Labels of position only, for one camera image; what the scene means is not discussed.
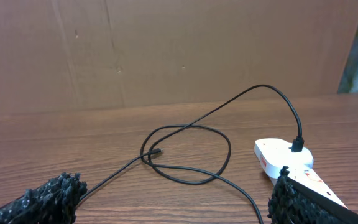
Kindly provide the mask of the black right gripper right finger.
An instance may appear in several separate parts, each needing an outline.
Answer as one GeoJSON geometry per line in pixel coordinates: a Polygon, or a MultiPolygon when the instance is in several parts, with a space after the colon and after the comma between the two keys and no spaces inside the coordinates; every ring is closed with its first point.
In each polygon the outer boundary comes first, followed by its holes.
{"type": "Polygon", "coordinates": [[[289,177],[284,166],[268,201],[268,217],[277,224],[358,224],[358,214],[289,177]]]}

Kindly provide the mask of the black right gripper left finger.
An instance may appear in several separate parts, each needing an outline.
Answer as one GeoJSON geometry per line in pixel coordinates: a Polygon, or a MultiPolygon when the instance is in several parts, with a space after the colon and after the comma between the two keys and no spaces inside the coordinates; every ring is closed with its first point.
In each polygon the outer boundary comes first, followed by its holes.
{"type": "Polygon", "coordinates": [[[62,173],[0,208],[0,224],[72,224],[76,206],[87,193],[80,174],[62,173]]]}

